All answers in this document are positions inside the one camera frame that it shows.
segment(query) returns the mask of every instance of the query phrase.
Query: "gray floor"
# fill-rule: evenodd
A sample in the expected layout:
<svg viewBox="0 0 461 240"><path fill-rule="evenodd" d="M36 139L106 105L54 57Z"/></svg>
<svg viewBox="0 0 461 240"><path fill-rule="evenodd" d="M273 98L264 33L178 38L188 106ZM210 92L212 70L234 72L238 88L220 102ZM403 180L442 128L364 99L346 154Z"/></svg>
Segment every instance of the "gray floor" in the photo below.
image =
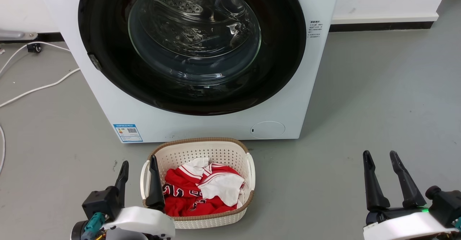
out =
<svg viewBox="0 0 461 240"><path fill-rule="evenodd" d="M438 12L431 30L330 34L301 138L245 142L257 172L245 217L178 230L177 239L362 239L366 149L393 206L402 194L390 150L421 191L461 190L461 0ZM18 46L3 48L0 66ZM0 79L0 103L74 68L67 52L24 50ZM141 205L140 168L158 144L122 145L82 74L1 108L0 122L2 239L68 239L85 219L81 203L115 182L122 160L130 161L126 205Z"/></svg>

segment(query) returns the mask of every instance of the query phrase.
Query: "white washing machine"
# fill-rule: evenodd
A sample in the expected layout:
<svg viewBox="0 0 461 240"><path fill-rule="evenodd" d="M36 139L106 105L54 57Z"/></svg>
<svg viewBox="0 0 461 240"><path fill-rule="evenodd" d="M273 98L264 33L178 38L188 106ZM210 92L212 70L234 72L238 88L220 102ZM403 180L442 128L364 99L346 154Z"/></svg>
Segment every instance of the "white washing machine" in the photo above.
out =
<svg viewBox="0 0 461 240"><path fill-rule="evenodd" d="M122 143L299 138L336 0L45 0Z"/></svg>

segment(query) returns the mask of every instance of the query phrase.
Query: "metal bracket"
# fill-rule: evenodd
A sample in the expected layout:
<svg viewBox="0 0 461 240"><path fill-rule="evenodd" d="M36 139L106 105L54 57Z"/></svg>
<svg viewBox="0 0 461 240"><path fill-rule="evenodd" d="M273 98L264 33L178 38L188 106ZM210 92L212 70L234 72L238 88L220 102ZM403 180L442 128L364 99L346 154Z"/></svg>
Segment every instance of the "metal bracket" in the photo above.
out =
<svg viewBox="0 0 461 240"><path fill-rule="evenodd" d="M7 41L35 40L37 37L38 37L37 32L0 30L0 40L7 40Z"/></svg>

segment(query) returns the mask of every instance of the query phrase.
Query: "laundry basket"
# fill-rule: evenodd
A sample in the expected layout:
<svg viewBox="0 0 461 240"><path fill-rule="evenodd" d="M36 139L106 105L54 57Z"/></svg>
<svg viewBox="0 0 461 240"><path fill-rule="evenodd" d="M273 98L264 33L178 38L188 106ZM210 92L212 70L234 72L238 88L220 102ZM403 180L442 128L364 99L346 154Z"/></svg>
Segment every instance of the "laundry basket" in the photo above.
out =
<svg viewBox="0 0 461 240"><path fill-rule="evenodd" d="M197 138L177 140L164 143L155 149L151 155L157 158L161 184L165 183L166 171L188 163L196 158L208 157L210 162L222 163L234 168L245 179L240 201L243 206L230 212L219 214L173 217L176 229L198 229L220 227L239 221L247 211L255 191L255 164L248 149L242 142L231 138ZM150 185L149 161L145 162L140 176L140 190L143 204L148 196Z"/></svg>

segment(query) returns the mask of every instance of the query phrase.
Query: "power cord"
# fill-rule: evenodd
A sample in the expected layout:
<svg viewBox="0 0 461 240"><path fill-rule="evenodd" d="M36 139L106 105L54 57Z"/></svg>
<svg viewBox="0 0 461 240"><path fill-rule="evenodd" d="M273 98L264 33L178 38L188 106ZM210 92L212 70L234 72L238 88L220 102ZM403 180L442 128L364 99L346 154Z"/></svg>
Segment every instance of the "power cord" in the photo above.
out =
<svg viewBox="0 0 461 240"><path fill-rule="evenodd" d="M31 43L28 43L26 45L23 45L22 47L20 47L18 50L16 50L16 52L10 57L10 59L8 59L8 61L5 63L5 65L2 67L2 69L0 69L0 76L1 76L1 73L3 72L3 70L5 69L5 67L8 65L8 63L10 63L10 61L13 59L14 56L16 56L16 54L23 48L27 47L27 45L31 45L31 44L36 44L36 43L40 43L40 44L45 44L45 45L50 45L50 46L53 46L55 48L59 48L59 49L62 49L62 50L66 50L68 52L70 52L70 50L68 50L67 48L64 48L64 47L60 47L60 46L56 46L56 45L53 45L53 44L50 44L50 43L47 43L47 42L41 42L41 41L34 41L34 42L31 42ZM67 77L71 76L72 74L76 73L77 71L79 71L80 68L77 68L75 70L73 70L72 72L70 72L69 74L67 74L66 76L64 76L63 78L61 78L59 81L57 81L56 83L52 83L52 84L49 84L49 85L46 85L46 86L42 86L42 87L39 87L39 88L36 88L36 89L33 89L33 90L30 90L28 92L25 92L23 94L21 94L20 96L18 97L14 97L13 99L9 100L9 101L6 101L2 104L0 104L0 108L7 105L7 104L10 104L12 102L14 102L15 100L18 100L28 94L31 94L35 91L39 91L41 89L45 89L45 88L49 88L51 86L55 86L55 85L58 85L60 84L62 81L64 81ZM2 135L2 140L3 140L3 152L2 152L2 158L1 158L1 163L0 163L0 174L3 170L3 165L5 164L5 156L6 156L6 140L5 140L5 132L3 132L3 128L0 126L0 132L1 132L1 135Z"/></svg>

